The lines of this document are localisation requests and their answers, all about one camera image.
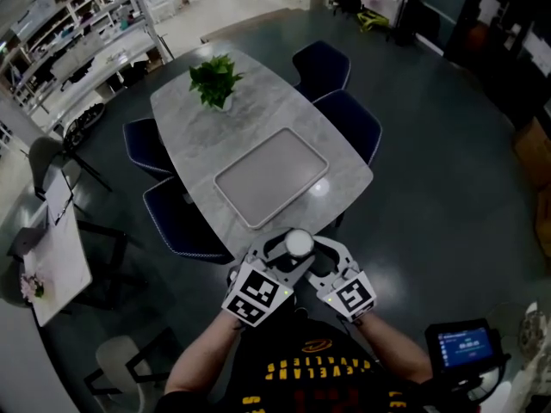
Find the person's left forearm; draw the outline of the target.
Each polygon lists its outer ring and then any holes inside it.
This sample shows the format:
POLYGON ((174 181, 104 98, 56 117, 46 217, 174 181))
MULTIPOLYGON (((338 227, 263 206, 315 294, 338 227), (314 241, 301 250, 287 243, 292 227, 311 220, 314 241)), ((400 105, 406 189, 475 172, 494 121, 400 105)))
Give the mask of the person's left forearm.
POLYGON ((208 394, 220 376, 241 327, 236 317, 221 311, 180 355, 170 371, 164 394, 179 391, 208 394))

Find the pink flower pot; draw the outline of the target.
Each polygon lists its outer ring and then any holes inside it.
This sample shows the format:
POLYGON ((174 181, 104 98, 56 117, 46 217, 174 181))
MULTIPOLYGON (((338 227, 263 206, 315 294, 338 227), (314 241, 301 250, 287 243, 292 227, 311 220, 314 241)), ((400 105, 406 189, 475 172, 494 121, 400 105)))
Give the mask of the pink flower pot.
POLYGON ((28 302, 41 299, 45 293, 44 282, 37 274, 22 274, 20 288, 23 298, 28 302))

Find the grey laptop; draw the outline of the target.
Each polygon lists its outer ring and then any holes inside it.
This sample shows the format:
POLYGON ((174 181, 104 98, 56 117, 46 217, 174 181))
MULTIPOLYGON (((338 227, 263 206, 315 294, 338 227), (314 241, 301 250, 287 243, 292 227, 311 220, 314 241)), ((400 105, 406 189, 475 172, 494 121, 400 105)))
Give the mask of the grey laptop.
POLYGON ((45 236, 46 228, 22 227, 15 235, 7 255, 23 258, 45 236))

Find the dark blue upholstered chair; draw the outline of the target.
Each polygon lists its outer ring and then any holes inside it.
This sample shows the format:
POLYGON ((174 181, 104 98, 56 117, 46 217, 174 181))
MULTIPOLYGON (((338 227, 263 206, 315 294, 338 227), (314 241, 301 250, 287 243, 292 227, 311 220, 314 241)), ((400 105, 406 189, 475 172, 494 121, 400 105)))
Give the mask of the dark blue upholstered chair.
POLYGON ((219 265, 234 260, 198 207, 184 199, 183 185, 174 176, 146 190, 143 201, 158 233, 172 253, 219 265))
POLYGON ((158 181, 176 174, 154 118, 128 122, 122 131, 127 155, 134 165, 158 181))
POLYGON ((344 89, 322 96, 313 106, 347 139, 363 161, 370 165, 381 142, 380 122, 344 89))
POLYGON ((345 89, 350 77, 350 59, 322 40, 303 47, 292 58, 300 81, 294 86, 308 101, 345 89))

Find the brown cardboard box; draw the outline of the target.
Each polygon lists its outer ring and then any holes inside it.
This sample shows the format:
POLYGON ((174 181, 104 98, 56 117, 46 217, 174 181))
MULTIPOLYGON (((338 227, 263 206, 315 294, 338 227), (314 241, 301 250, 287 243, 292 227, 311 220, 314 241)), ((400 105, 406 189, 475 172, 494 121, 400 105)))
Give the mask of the brown cardboard box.
POLYGON ((536 117, 515 135, 513 149, 536 188, 551 183, 551 138, 536 117))
POLYGON ((551 183, 538 193, 535 229, 545 256, 551 258, 551 183))

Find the light grey shell chair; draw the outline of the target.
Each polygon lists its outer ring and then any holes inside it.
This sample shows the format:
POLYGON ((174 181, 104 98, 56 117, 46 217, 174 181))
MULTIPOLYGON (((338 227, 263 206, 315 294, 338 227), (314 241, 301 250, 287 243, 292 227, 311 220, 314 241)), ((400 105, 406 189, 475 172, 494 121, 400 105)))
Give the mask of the light grey shell chair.
POLYGON ((84 383, 102 413, 153 413, 167 372, 152 370, 147 358, 174 336, 167 327, 143 348, 130 336, 116 336, 96 351, 98 368, 84 383))
POLYGON ((112 192, 112 188, 101 178, 97 170, 86 163, 75 151, 67 150, 56 139, 50 137, 36 139, 29 149, 28 161, 35 195, 42 201, 46 199, 46 190, 57 171, 63 174, 71 191, 77 186, 82 173, 86 171, 100 185, 112 192))

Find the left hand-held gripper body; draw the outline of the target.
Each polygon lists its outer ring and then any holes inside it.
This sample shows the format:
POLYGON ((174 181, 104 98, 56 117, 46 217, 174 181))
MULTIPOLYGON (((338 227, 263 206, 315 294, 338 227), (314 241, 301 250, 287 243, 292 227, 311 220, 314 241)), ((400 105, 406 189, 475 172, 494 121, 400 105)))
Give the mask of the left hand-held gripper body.
POLYGON ((221 308, 257 327, 294 294, 289 272, 282 269, 285 263, 292 263, 287 252, 272 259, 261 257, 257 251, 246 254, 231 273, 221 308))

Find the black wheeled base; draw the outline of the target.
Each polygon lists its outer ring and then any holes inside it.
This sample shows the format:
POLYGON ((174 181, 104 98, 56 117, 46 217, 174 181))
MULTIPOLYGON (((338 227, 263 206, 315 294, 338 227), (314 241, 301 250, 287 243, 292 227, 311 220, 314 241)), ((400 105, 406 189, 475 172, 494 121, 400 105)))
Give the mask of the black wheeled base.
POLYGON ((65 130, 64 146, 70 149, 79 147, 89 137, 95 124, 104 116, 105 108, 104 103, 96 103, 71 122, 65 130))

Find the person's black printed shirt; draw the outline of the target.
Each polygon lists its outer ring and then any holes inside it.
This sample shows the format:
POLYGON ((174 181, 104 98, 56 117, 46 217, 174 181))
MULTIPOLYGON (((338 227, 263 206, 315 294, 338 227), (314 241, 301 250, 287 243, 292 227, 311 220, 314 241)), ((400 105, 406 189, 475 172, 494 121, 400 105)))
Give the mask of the person's black printed shirt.
POLYGON ((291 305, 257 328, 242 324, 208 394, 164 394, 154 413, 423 413, 421 385, 291 305))

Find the grey marble dining table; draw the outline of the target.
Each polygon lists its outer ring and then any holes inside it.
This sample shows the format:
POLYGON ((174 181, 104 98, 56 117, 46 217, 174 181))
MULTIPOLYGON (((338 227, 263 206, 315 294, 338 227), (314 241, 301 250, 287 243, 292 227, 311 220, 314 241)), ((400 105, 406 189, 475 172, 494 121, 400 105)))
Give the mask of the grey marble dining table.
POLYGON ((244 77, 226 112, 201 104, 187 72, 151 96, 158 131, 184 187, 219 240, 243 257, 257 231, 246 226, 214 185, 214 177, 271 134, 288 127, 329 163, 325 195, 305 192, 263 231, 281 226, 317 233, 350 207, 373 173, 347 139, 291 84, 239 50, 229 53, 244 77))

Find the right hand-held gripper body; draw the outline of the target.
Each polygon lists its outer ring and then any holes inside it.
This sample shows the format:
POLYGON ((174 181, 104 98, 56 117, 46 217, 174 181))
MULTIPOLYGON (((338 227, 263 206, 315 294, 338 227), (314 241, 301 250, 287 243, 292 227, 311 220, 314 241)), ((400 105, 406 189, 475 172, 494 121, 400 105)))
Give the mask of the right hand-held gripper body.
POLYGON ((337 273, 322 301, 348 322, 354 322, 375 308, 376 295, 365 272, 352 262, 337 273))

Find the white marble side table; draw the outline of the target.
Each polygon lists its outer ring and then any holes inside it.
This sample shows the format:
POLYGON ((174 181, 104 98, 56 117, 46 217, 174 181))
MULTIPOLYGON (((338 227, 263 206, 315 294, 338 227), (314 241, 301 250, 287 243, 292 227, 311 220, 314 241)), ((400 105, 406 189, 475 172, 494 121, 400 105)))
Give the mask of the white marble side table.
POLYGON ((78 219, 73 206, 54 224, 47 204, 43 203, 30 218, 29 225, 44 231, 40 241, 23 256, 25 272, 37 274, 44 285, 44 295, 31 299, 37 324, 44 327, 93 281, 81 234, 113 239, 113 265, 121 263, 128 238, 123 231, 78 219))

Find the long white workbench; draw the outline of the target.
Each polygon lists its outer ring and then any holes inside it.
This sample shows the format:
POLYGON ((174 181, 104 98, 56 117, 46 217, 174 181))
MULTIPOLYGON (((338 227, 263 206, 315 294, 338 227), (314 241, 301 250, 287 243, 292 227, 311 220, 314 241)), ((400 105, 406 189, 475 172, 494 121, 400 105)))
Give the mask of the long white workbench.
POLYGON ((154 28, 151 3, 155 0, 115 0, 97 16, 75 28, 38 60, 15 87, 13 98, 22 110, 33 115, 43 109, 51 131, 83 106, 90 94, 108 101, 119 92, 108 84, 111 77, 151 51, 158 52, 161 65, 173 59, 164 39, 154 28), (28 87, 31 77, 61 50, 49 72, 53 79, 37 89, 28 87))

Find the white rectangular tray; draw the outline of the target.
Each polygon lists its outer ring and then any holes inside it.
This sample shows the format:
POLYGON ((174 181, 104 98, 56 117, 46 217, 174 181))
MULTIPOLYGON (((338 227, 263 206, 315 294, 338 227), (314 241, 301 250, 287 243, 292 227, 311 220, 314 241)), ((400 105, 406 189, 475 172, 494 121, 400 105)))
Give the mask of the white rectangular tray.
POLYGON ((284 127, 214 177, 214 186, 246 227, 258 230, 305 193, 330 164, 296 131, 284 127))

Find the black monitor with lit screen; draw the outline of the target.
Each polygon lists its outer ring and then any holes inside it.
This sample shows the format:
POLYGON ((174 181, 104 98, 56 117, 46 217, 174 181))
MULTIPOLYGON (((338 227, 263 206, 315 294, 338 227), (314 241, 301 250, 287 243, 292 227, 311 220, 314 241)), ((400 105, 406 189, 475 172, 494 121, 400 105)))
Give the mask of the black monitor with lit screen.
POLYGON ((505 356, 499 333, 484 318, 432 324, 424 335, 435 376, 483 373, 499 366, 505 356))

